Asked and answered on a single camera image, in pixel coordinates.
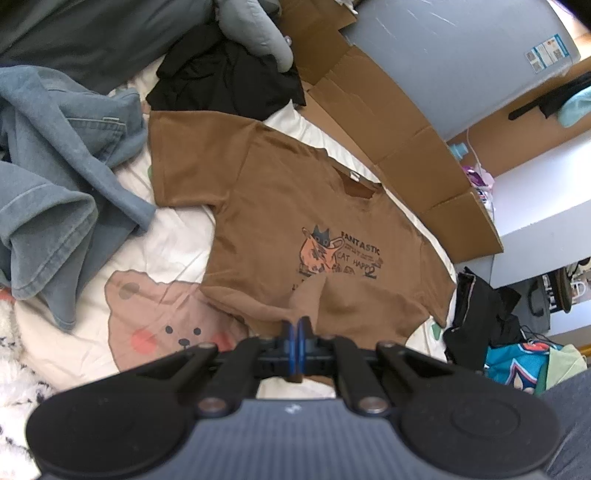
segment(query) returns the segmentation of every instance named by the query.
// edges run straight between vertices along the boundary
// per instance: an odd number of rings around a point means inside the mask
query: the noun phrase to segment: black circular pad
[[[117,391],[100,383],[49,398],[27,423],[42,471],[66,478],[121,478],[168,456],[185,431],[173,393],[154,380],[128,377]]]
[[[543,467],[557,447],[554,414],[529,394],[498,387],[417,394],[401,417],[409,446],[434,466],[468,478],[511,478]]]

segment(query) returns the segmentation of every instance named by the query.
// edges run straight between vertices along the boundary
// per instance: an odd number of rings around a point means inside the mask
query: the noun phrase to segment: small bottle
[[[464,142],[454,143],[449,145],[448,148],[457,161],[461,161],[468,154],[468,147]]]

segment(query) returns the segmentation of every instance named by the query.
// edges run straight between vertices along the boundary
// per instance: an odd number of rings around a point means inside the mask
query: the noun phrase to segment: cat graphic print
[[[305,240],[300,248],[300,274],[310,277],[323,272],[343,272],[378,278],[377,270],[384,261],[379,248],[358,238],[341,232],[336,238],[330,237],[329,229],[321,232],[318,225],[310,233],[302,228]]]

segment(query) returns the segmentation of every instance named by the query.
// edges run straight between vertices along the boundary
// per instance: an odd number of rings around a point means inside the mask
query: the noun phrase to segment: denim jacket
[[[63,330],[82,288],[154,215],[112,172],[146,137],[134,89],[107,97],[56,70],[0,68],[0,284],[39,295]]]

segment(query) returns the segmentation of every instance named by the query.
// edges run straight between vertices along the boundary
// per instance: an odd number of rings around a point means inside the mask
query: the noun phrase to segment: bear face print
[[[143,272],[115,271],[105,297],[109,347],[120,371],[199,342],[231,350],[248,336],[242,323],[207,303],[198,283],[156,283]]]

